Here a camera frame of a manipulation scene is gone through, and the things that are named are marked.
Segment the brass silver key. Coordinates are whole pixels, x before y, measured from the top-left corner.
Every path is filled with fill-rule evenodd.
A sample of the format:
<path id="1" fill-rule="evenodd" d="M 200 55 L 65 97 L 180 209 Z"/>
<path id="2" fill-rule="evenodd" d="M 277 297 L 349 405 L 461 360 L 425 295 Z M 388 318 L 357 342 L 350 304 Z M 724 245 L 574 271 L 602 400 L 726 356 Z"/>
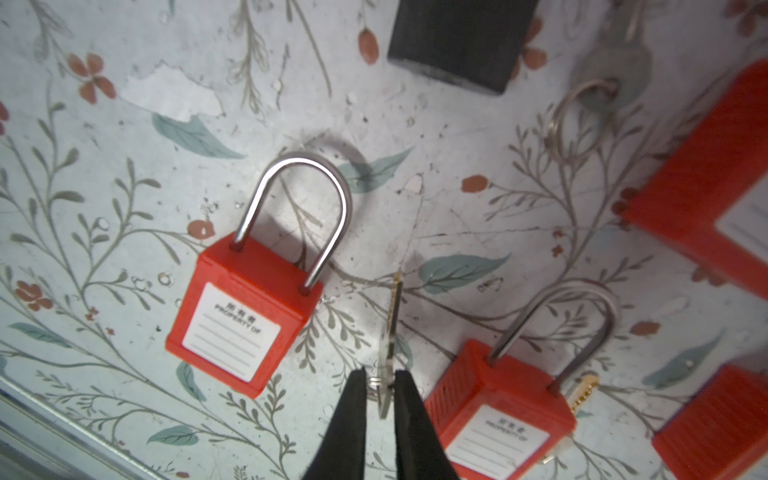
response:
<path id="1" fill-rule="evenodd" d="M 376 374 L 368 380 L 369 389 L 375 393 L 378 415 L 382 420 L 387 418 L 394 396 L 394 358 L 402 291 L 403 272 L 398 270 L 393 278 L 390 306 L 379 339 L 379 357 Z"/>

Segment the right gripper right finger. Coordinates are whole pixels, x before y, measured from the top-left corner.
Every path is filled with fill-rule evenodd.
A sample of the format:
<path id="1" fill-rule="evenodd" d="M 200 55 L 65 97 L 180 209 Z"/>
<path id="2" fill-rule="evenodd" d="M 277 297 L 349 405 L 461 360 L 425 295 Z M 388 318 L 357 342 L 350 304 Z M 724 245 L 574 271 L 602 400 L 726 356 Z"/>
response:
<path id="1" fill-rule="evenodd" d="M 460 477 L 448 460 L 412 375 L 395 372 L 394 426 L 399 480 Z"/>

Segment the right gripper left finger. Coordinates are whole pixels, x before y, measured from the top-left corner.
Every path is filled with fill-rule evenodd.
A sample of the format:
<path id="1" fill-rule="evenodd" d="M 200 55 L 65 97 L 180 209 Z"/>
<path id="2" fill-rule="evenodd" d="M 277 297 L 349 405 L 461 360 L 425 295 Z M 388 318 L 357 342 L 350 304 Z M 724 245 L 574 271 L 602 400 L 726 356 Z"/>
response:
<path id="1" fill-rule="evenodd" d="M 361 480 L 365 471 L 367 373 L 350 373 L 304 480 Z"/>

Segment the small black padlock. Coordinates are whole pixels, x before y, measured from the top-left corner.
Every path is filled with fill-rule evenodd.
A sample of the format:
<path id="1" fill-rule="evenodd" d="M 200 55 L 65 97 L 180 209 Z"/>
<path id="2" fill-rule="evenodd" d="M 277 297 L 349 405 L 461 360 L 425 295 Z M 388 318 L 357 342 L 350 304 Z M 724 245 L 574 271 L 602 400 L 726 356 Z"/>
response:
<path id="1" fill-rule="evenodd" d="M 403 0 L 387 60 L 467 90 L 501 95 L 537 6 L 531 0 Z"/>

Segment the red padlock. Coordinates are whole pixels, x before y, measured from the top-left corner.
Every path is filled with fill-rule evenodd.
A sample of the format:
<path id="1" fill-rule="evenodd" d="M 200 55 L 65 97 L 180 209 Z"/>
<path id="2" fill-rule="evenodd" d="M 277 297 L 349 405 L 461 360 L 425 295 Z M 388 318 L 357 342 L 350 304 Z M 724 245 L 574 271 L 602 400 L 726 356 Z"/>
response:
<path id="1" fill-rule="evenodd" d="M 559 297 L 581 294 L 604 305 L 603 324 L 557 376 L 508 356 L 527 324 Z M 586 279 L 541 290 L 489 346 L 467 341 L 425 401 L 439 442 L 461 479 L 520 479 L 577 426 L 561 392 L 613 337 L 621 320 L 615 294 Z"/>
<path id="2" fill-rule="evenodd" d="M 722 366 L 652 446 L 678 479 L 765 479 L 767 377 Z"/>
<path id="3" fill-rule="evenodd" d="M 736 77 L 621 217 L 707 272 L 766 297 L 766 60 Z"/>
<path id="4" fill-rule="evenodd" d="M 327 177 L 340 202 L 335 230 L 309 271 L 250 235 L 269 189 L 282 171 L 296 166 Z M 233 390 L 258 397 L 316 309 L 322 270 L 349 227 L 352 207 L 346 180 L 327 159 L 288 153 L 273 161 L 238 228 L 199 255 L 166 350 Z"/>

